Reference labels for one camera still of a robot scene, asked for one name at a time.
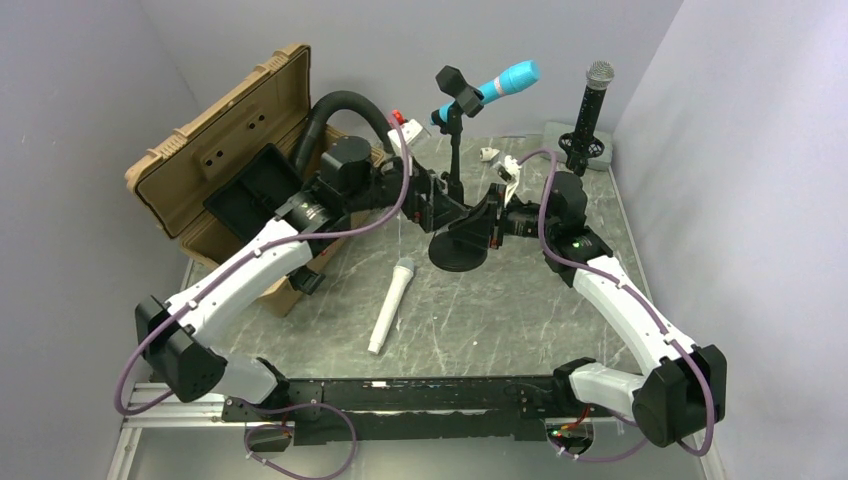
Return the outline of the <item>black round-base mic stand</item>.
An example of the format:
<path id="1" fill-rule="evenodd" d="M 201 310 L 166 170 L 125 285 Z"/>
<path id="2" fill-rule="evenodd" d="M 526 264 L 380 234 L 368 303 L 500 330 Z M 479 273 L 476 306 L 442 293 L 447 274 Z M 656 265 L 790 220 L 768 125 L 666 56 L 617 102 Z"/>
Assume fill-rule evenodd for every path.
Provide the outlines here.
<path id="1" fill-rule="evenodd" d="M 450 136 L 451 164 L 446 177 L 447 194 L 451 200 L 463 206 L 464 186 L 460 178 L 462 117 L 464 114 L 474 117 L 483 109 L 482 94 L 453 66 L 444 66 L 435 79 L 439 90 L 453 99 L 446 114 L 441 114 L 440 110 L 436 109 L 431 114 L 431 120 L 439 127 L 441 134 Z M 485 250 L 463 246 L 449 231 L 445 231 L 433 237 L 428 255 L 436 267 L 461 273 L 479 267 L 486 259 L 487 253 Z"/>

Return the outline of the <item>white microphone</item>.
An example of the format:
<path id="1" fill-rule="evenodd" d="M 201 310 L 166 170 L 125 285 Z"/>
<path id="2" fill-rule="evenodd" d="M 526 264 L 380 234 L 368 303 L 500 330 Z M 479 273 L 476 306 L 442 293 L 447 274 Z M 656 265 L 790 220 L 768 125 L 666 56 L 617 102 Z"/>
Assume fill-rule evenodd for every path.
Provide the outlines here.
<path id="1" fill-rule="evenodd" d="M 404 292 L 414 274 L 415 264 L 410 258 L 401 258 L 394 266 L 391 283 L 369 338 L 367 351 L 370 354 L 378 355 L 381 352 Z"/>

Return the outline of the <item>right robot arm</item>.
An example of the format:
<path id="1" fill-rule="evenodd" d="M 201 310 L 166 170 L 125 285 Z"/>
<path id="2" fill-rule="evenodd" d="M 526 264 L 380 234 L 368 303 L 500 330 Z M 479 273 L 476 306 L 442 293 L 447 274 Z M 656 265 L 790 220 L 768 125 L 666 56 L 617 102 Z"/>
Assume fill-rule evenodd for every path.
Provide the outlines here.
<path id="1" fill-rule="evenodd" d="M 536 238 L 551 270 L 602 315 L 634 355 L 639 371 L 625 373 L 581 358 L 555 369 L 551 401 L 574 415 L 600 406 L 632 422 L 653 445 L 678 444 L 703 457 L 724 417 L 727 360 L 674 326 L 626 274 L 609 245 L 587 224 L 580 177 L 551 174 L 539 202 L 508 197 L 493 184 L 483 200 L 450 224 L 448 271 L 483 262 L 504 235 Z"/>

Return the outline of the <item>white pipe elbow fitting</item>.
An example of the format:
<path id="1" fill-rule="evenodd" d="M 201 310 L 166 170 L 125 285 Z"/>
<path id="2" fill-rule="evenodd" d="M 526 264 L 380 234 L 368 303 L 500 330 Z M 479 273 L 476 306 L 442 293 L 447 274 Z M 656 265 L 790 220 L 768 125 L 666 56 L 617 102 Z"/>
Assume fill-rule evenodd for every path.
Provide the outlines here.
<path id="1" fill-rule="evenodd" d="M 480 149 L 479 157 L 481 162 L 490 162 L 500 154 L 498 149 L 492 147 L 483 147 Z"/>

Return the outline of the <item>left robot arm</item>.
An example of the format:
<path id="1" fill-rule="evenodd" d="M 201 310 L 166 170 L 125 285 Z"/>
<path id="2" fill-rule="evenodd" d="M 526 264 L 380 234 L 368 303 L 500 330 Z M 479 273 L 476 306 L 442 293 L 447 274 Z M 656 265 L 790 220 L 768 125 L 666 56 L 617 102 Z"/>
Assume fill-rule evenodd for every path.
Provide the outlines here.
<path id="1" fill-rule="evenodd" d="M 279 417 L 288 402 L 285 377 L 264 359 L 217 352 L 227 324 L 280 279 L 312 292 L 321 279 L 308 263 L 336 240 L 375 229 L 353 228 L 355 213 L 385 208 L 432 232 L 469 210 L 409 154 L 374 165 L 360 137 L 335 141 L 318 170 L 294 185 L 256 235 L 211 274 L 165 301 L 150 296 L 136 306 L 133 356 L 143 358 L 180 401 L 230 393 L 248 400 L 261 419 Z"/>

